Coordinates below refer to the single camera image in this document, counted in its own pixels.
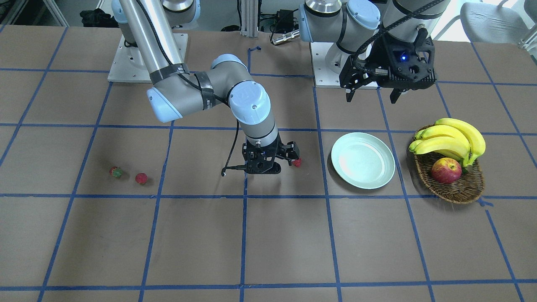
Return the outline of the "yellow banana bunch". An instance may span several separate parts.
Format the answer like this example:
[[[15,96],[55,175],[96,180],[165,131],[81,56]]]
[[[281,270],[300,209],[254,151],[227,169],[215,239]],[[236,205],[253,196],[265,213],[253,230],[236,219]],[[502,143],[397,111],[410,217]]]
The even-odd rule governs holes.
[[[466,168],[486,152],[486,141],[481,132],[470,123],[460,119],[440,118],[433,125],[418,130],[408,149],[415,155],[439,153]]]

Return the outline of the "wicker fruit basket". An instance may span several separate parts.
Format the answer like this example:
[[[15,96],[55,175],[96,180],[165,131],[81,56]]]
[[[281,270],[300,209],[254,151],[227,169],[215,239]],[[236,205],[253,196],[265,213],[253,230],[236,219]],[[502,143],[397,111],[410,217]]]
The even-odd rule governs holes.
[[[445,156],[434,152],[425,155],[412,154],[419,179],[432,193],[445,201],[468,204],[478,200],[485,190],[485,179],[477,160],[472,166],[461,167],[462,176],[454,183],[441,184],[432,178],[431,168],[437,160]]]

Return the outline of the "light green plate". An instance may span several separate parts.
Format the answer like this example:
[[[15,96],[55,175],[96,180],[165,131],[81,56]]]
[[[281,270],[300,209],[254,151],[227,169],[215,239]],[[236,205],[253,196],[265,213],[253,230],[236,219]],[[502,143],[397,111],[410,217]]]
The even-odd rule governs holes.
[[[348,184],[373,190],[388,184],[395,174],[395,159],[390,148],[376,136],[348,133],[331,149],[334,170]]]

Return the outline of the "grey chair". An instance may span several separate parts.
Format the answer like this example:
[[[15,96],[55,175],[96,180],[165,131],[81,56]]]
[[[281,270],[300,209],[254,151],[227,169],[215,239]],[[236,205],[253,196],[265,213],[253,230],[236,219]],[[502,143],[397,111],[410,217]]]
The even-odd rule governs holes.
[[[527,27],[522,17],[512,8],[468,2],[462,5],[460,19],[470,42],[516,44],[524,47],[536,40],[536,25]]]

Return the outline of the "strawberry with green top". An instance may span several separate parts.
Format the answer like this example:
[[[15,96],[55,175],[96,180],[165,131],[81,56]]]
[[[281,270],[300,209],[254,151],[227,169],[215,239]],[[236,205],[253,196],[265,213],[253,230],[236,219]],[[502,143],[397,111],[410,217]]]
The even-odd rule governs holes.
[[[121,178],[123,170],[118,166],[113,166],[109,169],[109,174],[115,178]]]

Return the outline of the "red strawberry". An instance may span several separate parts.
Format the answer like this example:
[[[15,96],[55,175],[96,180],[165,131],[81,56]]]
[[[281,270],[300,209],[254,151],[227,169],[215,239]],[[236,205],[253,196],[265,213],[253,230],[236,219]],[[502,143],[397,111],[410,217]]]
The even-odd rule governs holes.
[[[148,181],[148,176],[147,176],[146,173],[140,172],[140,173],[136,174],[135,181],[138,184],[142,184],[142,185],[146,184],[146,182]]]
[[[302,159],[301,159],[301,158],[298,158],[298,159],[292,161],[292,165],[295,166],[295,167],[300,167],[300,166],[301,166],[301,163],[302,163]]]

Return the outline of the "red apple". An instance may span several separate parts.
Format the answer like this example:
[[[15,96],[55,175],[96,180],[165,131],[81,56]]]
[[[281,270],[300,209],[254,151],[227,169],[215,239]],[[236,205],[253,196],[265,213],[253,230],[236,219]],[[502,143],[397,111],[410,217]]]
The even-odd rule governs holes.
[[[441,184],[451,184],[462,176],[462,168],[458,161],[443,157],[433,164],[431,176]]]

